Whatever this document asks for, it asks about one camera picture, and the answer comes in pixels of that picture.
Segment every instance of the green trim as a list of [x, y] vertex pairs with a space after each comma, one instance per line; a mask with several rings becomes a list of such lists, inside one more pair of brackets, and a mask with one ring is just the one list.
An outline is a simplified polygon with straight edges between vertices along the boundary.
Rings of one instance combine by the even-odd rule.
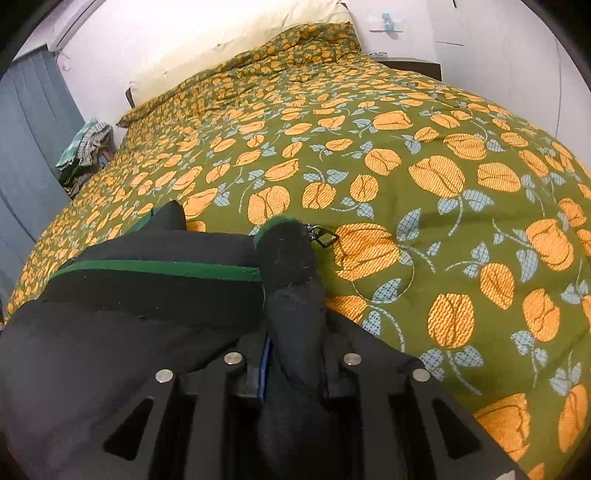
[[112, 270], [156, 273], [176, 277], [210, 278], [212, 280], [261, 281], [261, 273], [255, 267], [192, 262], [161, 262], [153, 260], [82, 261], [58, 270], [50, 278], [78, 270]]
[[255, 248], [258, 245], [258, 242], [261, 240], [262, 236], [265, 235], [269, 230], [271, 230], [274, 226], [279, 225], [280, 223], [286, 222], [299, 222], [296, 217], [288, 216], [288, 215], [277, 215], [274, 217], [269, 218], [265, 223], [261, 225], [261, 228], [255, 235]]

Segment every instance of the folded clothes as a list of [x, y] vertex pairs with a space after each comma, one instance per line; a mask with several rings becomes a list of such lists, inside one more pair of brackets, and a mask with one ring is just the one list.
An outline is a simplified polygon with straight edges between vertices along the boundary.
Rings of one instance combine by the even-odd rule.
[[115, 147], [113, 127], [96, 119], [90, 120], [74, 136], [56, 167], [61, 172], [60, 184], [74, 198], [84, 183], [111, 159]]

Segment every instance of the bed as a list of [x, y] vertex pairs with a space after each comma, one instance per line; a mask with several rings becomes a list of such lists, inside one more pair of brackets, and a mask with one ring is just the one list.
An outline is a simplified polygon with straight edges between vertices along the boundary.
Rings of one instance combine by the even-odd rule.
[[591, 181], [569, 150], [469, 92], [304, 24], [126, 114], [112, 162], [42, 234], [7, 305], [176, 199], [188, 228], [254, 235], [286, 214], [327, 304], [419, 356], [533, 480], [587, 429]]

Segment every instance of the nightstand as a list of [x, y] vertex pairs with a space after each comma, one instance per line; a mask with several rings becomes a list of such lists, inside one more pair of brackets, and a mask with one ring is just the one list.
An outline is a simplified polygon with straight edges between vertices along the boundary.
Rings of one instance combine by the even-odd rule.
[[432, 61], [402, 57], [371, 57], [371, 59], [390, 69], [410, 70], [441, 82], [441, 65]]

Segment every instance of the pillow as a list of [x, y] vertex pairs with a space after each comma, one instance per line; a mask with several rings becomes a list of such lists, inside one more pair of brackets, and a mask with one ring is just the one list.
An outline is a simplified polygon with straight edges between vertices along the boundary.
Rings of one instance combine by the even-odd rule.
[[347, 9], [338, 0], [265, 0], [258, 5], [256, 11], [250, 7], [244, 12], [233, 12], [230, 17], [218, 18], [209, 30], [189, 38], [140, 71], [130, 82], [135, 104], [140, 105], [202, 70], [263, 45], [296, 25], [351, 21]]

